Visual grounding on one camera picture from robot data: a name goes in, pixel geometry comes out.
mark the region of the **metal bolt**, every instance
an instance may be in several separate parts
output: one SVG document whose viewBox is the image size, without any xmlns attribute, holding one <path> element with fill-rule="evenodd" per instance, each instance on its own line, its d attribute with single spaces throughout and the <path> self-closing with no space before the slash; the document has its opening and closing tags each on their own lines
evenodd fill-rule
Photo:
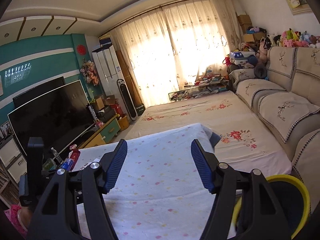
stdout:
<svg viewBox="0 0 320 240">
<path fill-rule="evenodd" d="M 91 163 L 91 164 L 90 164 L 90 168 L 91 168 L 91 169 L 97 169 L 97 168 L 99 168 L 99 166 L 100 166 L 99 163 Z"/>
<path fill-rule="evenodd" d="M 226 163 L 219 163 L 219 168 L 225 170 L 226 168 L 228 168 L 228 164 L 226 164 Z"/>
<path fill-rule="evenodd" d="M 261 171 L 258 169 L 254 169 L 252 172 L 254 175 L 257 175 L 257 176 L 261 175 Z"/>
<path fill-rule="evenodd" d="M 65 169 L 58 169 L 57 174 L 62 175 L 66 170 Z"/>
</svg>

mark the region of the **red circular wall decoration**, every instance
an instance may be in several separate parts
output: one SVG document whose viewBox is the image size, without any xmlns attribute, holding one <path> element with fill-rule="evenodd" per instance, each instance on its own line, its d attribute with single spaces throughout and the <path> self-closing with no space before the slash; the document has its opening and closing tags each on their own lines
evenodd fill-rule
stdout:
<svg viewBox="0 0 320 240">
<path fill-rule="evenodd" d="M 87 49 L 85 48 L 84 45 L 78 45 L 77 46 L 77 52 L 81 55 L 84 56 L 87 53 Z"/>
</svg>

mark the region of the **black television screen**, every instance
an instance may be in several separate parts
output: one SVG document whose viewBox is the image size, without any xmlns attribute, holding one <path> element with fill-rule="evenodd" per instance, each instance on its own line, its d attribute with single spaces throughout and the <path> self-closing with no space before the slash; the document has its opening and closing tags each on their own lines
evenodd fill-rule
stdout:
<svg viewBox="0 0 320 240">
<path fill-rule="evenodd" d="M 27 90 L 26 92 L 23 92 L 19 94 L 18 96 L 12 98 L 14 108 L 18 108 L 19 106 L 22 106 L 26 102 L 29 102 L 30 100 L 37 98 L 38 96 L 49 92 L 51 90 L 54 90 L 58 87 L 61 87 L 65 85 L 66 82 L 64 81 L 64 77 L 55 78 L 53 80 L 50 80 L 46 83 L 43 83 L 41 85 L 38 85 L 34 88 L 31 88 Z"/>
<path fill-rule="evenodd" d="M 11 127 L 27 153 L 30 137 L 42 137 L 44 154 L 58 153 L 94 124 L 81 82 L 47 92 L 8 114 Z"/>
</svg>

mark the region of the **teal wall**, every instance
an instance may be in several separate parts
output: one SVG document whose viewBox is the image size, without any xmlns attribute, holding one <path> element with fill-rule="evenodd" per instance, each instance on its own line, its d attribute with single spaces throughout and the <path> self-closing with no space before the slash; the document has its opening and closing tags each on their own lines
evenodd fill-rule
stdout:
<svg viewBox="0 0 320 240">
<path fill-rule="evenodd" d="M 66 72 L 80 70 L 83 64 L 83 58 L 85 60 L 90 60 L 90 55 L 88 53 L 88 49 L 86 55 L 79 55 L 76 50 L 76 47 L 79 44 L 84 45 L 87 49 L 84 34 L 41 36 L 23 39 L 21 41 L 14 41 L 0 46 L 0 65 L 20 57 L 48 50 L 67 48 L 74 49 L 74 52 L 40 57 L 10 67 L 10 69 L 14 69 L 15 72 L 16 67 L 19 68 L 22 65 L 30 64 L 30 68 L 23 71 L 23 76 L 20 77 L 18 81 L 12 79 L 12 76 L 8 77 L 9 69 L 0 71 L 4 92 L 3 95 L 0 96 L 0 101 L 39 81 Z M 66 83 L 76 80 L 81 80 L 84 91 L 86 92 L 89 100 L 102 93 L 99 85 L 93 86 L 92 84 L 87 84 L 82 74 L 76 74 L 65 78 Z M 0 125 L 8 120 L 7 114 L 12 110 L 14 110 L 13 102 L 0 109 Z"/>
</svg>

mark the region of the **beige sofa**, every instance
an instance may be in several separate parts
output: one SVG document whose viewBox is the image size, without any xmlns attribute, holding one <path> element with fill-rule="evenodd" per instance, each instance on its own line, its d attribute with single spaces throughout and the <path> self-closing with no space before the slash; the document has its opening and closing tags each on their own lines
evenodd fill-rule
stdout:
<svg viewBox="0 0 320 240">
<path fill-rule="evenodd" d="M 313 210 L 320 200 L 320 49 L 272 47 L 267 69 L 268 81 L 252 78 L 253 69 L 234 70 L 234 88 L 283 147 Z"/>
</svg>

